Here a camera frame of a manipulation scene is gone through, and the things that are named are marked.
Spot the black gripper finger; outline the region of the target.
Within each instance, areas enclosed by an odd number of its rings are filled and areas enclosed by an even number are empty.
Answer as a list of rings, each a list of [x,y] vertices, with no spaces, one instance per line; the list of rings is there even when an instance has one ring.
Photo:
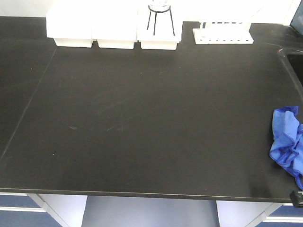
[[[292,191],[290,193],[290,199],[295,208],[303,207],[303,192]]]

